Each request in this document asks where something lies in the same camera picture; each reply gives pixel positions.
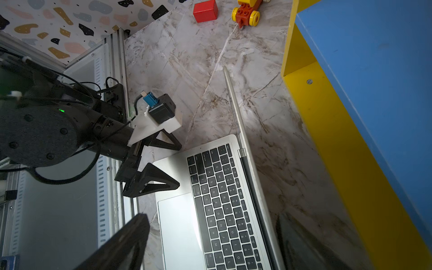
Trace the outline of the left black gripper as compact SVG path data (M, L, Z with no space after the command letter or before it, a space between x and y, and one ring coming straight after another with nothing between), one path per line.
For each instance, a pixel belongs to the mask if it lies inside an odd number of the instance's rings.
M160 133L168 139L168 142L158 138ZM148 163L142 172L138 170L144 146L174 151L180 151L182 148L179 140L165 129L145 138L145 144L141 140L132 145L114 179L117 182L126 183L122 195L137 198L155 192L178 189L180 187L178 181L151 163Z

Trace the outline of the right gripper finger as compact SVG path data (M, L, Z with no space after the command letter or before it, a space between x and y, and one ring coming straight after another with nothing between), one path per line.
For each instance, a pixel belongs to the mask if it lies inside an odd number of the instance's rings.
M148 216L137 214L76 269L139 270L144 260L149 233Z

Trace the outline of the silver laptop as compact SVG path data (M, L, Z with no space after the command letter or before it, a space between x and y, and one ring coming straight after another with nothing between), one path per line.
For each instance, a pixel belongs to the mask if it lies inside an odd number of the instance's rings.
M156 194L166 270L283 270L285 263L224 70L234 134L155 162L180 183Z

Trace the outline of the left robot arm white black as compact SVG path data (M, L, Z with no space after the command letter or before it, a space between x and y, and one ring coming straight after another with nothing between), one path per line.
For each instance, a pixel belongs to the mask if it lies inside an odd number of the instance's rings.
M6 50L1 51L1 155L22 166L37 181L64 185L86 176L51 180L38 173L84 151L120 162L115 180L125 185L123 195L136 198L179 188L171 176L152 164L139 168L146 146L178 151L173 132L181 126L180 113L167 95L140 93L144 112L127 119L124 88L119 82L91 89L86 82Z

